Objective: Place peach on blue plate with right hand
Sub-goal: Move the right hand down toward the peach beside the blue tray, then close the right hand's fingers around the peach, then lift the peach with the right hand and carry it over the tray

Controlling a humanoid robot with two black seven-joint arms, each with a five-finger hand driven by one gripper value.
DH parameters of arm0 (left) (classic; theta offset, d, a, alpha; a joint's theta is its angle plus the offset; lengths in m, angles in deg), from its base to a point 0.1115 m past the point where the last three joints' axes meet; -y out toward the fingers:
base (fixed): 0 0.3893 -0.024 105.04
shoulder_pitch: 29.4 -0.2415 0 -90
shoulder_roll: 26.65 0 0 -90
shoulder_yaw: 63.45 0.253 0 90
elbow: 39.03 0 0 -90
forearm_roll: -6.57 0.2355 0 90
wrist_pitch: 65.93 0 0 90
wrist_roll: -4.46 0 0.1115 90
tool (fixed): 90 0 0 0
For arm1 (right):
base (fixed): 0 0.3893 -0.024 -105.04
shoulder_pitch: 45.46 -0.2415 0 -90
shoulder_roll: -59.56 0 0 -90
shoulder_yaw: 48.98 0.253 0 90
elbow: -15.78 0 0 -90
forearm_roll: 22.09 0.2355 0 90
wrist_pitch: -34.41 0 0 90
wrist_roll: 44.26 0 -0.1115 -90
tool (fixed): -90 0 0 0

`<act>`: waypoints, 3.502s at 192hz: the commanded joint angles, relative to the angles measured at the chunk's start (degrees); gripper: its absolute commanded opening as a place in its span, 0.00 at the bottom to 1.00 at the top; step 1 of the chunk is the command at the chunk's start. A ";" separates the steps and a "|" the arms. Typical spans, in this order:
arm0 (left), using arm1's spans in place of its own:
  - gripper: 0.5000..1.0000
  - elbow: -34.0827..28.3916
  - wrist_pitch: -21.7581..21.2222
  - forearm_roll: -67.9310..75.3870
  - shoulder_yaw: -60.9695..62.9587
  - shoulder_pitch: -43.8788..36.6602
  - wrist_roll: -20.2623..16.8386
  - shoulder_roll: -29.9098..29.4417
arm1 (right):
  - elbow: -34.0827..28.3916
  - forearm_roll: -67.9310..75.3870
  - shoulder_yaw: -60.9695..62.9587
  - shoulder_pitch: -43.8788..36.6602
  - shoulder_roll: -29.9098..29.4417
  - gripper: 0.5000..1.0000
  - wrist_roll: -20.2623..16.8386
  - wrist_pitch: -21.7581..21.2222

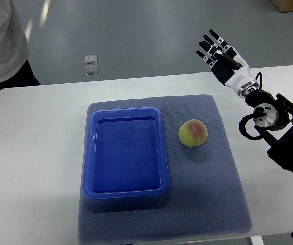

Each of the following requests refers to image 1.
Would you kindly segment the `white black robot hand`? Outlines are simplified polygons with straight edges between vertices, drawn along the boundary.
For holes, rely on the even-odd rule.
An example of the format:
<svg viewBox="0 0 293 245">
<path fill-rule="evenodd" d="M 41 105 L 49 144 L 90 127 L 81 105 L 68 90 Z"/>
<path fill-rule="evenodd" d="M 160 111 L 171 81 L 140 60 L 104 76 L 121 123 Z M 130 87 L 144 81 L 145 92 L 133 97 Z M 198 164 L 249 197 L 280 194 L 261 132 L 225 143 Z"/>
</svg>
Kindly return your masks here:
<svg viewBox="0 0 293 245">
<path fill-rule="evenodd" d="M 249 65 L 239 52 L 213 29 L 209 33 L 203 35 L 204 40 L 199 42 L 201 49 L 196 54 L 210 67 L 217 80 L 239 97 L 259 89 L 259 83 L 250 75 Z"/>
</svg>

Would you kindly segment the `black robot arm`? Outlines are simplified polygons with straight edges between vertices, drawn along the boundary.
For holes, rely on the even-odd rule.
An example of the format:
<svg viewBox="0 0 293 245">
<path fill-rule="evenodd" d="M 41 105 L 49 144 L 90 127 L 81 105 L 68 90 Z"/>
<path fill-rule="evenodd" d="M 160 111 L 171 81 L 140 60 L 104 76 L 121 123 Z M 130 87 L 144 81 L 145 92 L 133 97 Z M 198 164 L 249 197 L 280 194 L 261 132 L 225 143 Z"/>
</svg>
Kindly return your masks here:
<svg viewBox="0 0 293 245">
<path fill-rule="evenodd" d="M 240 133 L 252 141 L 266 141 L 268 157 L 293 173 L 293 102 L 263 90 L 260 72 L 251 84 L 242 87 L 242 96 L 254 110 L 240 121 Z"/>
</svg>

